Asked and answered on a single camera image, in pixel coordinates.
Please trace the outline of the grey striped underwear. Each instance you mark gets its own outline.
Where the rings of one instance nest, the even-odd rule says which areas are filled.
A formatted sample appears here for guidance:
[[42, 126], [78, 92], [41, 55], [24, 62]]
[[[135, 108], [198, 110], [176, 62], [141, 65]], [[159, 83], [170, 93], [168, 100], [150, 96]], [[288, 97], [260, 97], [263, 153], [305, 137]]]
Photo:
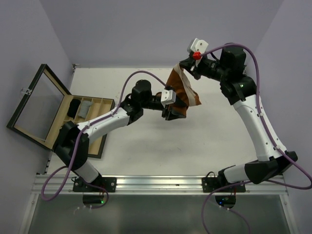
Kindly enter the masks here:
[[86, 118], [87, 115], [88, 115], [89, 109], [92, 106], [92, 104], [93, 103], [91, 101], [84, 100], [81, 103], [81, 107], [80, 107], [80, 110], [78, 112], [78, 116], [81, 117], [81, 118]]

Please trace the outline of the black underwear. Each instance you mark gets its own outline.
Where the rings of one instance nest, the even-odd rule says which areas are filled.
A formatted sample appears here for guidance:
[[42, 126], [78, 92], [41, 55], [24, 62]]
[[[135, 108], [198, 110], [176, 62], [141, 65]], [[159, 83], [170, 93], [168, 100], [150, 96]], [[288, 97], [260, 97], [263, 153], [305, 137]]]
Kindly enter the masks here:
[[70, 118], [75, 118], [78, 108], [80, 106], [81, 101], [79, 99], [72, 99], [69, 105], [69, 109], [67, 112], [67, 116]]

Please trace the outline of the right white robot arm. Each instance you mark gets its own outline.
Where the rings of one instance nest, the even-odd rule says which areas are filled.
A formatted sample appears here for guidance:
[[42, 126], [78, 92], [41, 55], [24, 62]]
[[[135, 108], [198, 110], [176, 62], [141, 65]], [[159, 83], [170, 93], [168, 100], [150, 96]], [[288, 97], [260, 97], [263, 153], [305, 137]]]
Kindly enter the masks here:
[[259, 184], [274, 176], [283, 174], [298, 157], [294, 151], [278, 141], [270, 123], [264, 127], [262, 119], [267, 120], [260, 98], [256, 96], [257, 85], [245, 75], [246, 53], [242, 48], [231, 46], [222, 49], [220, 59], [201, 57], [199, 49], [188, 49], [189, 57], [180, 62], [195, 79], [202, 76], [216, 80], [222, 94], [237, 111], [253, 142], [257, 159], [246, 164], [234, 165], [218, 173], [217, 185], [222, 191], [229, 191], [236, 182], [249, 180]]

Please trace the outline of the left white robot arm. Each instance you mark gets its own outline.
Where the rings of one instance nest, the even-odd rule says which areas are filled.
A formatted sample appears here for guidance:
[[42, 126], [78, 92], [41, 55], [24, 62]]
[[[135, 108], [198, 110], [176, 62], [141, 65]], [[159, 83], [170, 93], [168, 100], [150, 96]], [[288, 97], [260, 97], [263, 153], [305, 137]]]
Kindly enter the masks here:
[[153, 95], [151, 83], [139, 80], [124, 101], [112, 111], [92, 120], [66, 122], [59, 131], [53, 146], [54, 153], [68, 169], [84, 180], [84, 186], [94, 192], [101, 187], [100, 173], [88, 161], [89, 145], [109, 132], [125, 127], [143, 116], [144, 109], [158, 110], [166, 120], [185, 118], [178, 108], [185, 108], [182, 100], [171, 86]]

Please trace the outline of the orange underwear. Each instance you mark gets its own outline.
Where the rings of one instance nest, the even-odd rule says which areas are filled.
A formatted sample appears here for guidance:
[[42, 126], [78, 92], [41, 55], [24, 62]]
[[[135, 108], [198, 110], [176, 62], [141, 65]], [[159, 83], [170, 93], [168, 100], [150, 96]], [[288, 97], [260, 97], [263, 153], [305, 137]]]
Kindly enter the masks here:
[[188, 108], [201, 105], [198, 93], [191, 87], [191, 83], [179, 63], [173, 67], [166, 85], [173, 88], [176, 93], [176, 100], [173, 104], [186, 105]]

